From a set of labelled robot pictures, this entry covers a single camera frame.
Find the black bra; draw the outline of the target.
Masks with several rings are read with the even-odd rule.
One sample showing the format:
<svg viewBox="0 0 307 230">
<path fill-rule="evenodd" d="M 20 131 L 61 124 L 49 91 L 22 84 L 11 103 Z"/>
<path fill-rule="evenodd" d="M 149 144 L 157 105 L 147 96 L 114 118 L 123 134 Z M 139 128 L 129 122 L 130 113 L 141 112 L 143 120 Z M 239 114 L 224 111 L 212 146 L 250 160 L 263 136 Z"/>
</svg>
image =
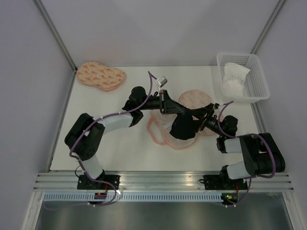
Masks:
<svg viewBox="0 0 307 230">
<path fill-rule="evenodd" d="M 191 113 L 178 114 L 172 123 L 169 134 L 180 140 L 188 140 L 196 137 L 196 125 Z"/>
</svg>

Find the floral mesh laundry bag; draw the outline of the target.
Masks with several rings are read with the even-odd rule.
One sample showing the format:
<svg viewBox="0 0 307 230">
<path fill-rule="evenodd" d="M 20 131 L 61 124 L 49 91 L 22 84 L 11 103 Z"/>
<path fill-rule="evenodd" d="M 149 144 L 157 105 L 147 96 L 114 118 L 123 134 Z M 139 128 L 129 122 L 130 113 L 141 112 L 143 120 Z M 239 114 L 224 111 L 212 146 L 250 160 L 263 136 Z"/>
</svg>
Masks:
<svg viewBox="0 0 307 230">
<path fill-rule="evenodd" d="M 188 109 L 197 109 L 205 107 L 212 103 L 211 97 L 201 90 L 190 90 L 184 92 L 178 102 Z M 191 130 L 190 124 L 185 125 L 185 121 L 197 120 L 196 117 L 191 114 L 172 114 L 163 115 L 159 110 L 152 110 L 150 112 L 150 119 L 147 124 L 147 132 L 152 138 L 152 141 L 161 146 L 170 146 L 174 149 L 185 149 L 195 143 L 198 136 L 213 136 L 214 132 L 208 128 L 204 128 L 202 131 L 195 134 L 193 138 L 187 140 L 181 140 L 171 135 L 172 125 L 175 124 L 176 128 L 182 131 L 187 128 Z"/>
</svg>

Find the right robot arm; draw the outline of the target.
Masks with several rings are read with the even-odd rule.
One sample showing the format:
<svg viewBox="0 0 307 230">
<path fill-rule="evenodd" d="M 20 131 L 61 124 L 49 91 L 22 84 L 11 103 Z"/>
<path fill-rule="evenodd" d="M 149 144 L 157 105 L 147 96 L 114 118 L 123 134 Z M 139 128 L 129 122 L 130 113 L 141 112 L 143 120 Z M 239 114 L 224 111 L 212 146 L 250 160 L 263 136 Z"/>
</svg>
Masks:
<svg viewBox="0 0 307 230">
<path fill-rule="evenodd" d="M 237 136 L 238 119 L 227 115 L 220 120 L 222 112 L 215 114 L 219 104 L 192 109 L 191 114 L 197 118 L 195 128 L 202 131 L 208 128 L 219 135 L 216 139 L 217 149 L 223 154 L 241 153 L 243 160 L 223 167 L 225 174 L 220 175 L 219 184 L 230 189 L 237 179 L 272 178 L 276 173 L 285 171 L 285 160 L 270 133 L 245 134 Z"/>
</svg>

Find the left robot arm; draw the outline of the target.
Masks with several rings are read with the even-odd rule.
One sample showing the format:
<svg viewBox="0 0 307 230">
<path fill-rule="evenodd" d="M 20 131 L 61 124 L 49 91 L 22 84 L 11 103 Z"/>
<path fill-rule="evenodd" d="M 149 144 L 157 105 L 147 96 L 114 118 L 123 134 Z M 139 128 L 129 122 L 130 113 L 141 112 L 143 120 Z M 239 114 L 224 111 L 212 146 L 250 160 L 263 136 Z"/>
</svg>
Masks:
<svg viewBox="0 0 307 230">
<path fill-rule="evenodd" d="M 70 156 L 77 159 L 93 189 L 99 190 L 105 184 L 105 173 L 96 157 L 103 135 L 138 124 L 143 118 L 143 110 L 159 110 L 163 115 L 175 114 L 169 134 L 180 140 L 194 137 L 193 132 L 186 131 L 184 124 L 188 120 L 186 107 L 172 100 L 167 90 L 149 95 L 143 87 L 138 86 L 132 89 L 129 99 L 117 113 L 100 118 L 81 114 L 66 135 L 64 143 L 70 149 Z"/>
</svg>

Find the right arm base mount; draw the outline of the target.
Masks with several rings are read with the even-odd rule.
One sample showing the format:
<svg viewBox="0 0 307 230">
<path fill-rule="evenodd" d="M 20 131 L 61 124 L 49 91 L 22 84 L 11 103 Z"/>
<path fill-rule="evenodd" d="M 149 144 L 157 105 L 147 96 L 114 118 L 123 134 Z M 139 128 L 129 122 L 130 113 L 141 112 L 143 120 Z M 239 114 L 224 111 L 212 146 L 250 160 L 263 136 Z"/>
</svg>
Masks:
<svg viewBox="0 0 307 230">
<path fill-rule="evenodd" d="M 204 175 L 198 180 L 199 183 L 204 185 L 205 190 L 216 190 L 216 191 L 226 191 L 226 190 L 247 190 L 248 184 L 243 182 L 243 179 L 229 179 L 222 178 L 219 175 Z"/>
</svg>

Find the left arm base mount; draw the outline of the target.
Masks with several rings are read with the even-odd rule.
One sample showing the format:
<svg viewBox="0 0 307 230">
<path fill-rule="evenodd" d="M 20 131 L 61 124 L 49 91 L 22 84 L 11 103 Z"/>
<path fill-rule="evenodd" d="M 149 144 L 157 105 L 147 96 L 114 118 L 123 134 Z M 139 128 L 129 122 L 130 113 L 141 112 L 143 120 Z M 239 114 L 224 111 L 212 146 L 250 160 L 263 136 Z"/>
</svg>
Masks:
<svg viewBox="0 0 307 230">
<path fill-rule="evenodd" d="M 106 199 L 108 198 L 108 192 L 114 191 L 114 188 L 118 190 L 119 187 L 119 175 L 105 175 L 102 177 L 103 182 L 95 182 L 90 180 L 86 175 L 80 175 L 77 183 L 78 190 L 89 190 L 94 192 L 94 199 Z"/>
</svg>

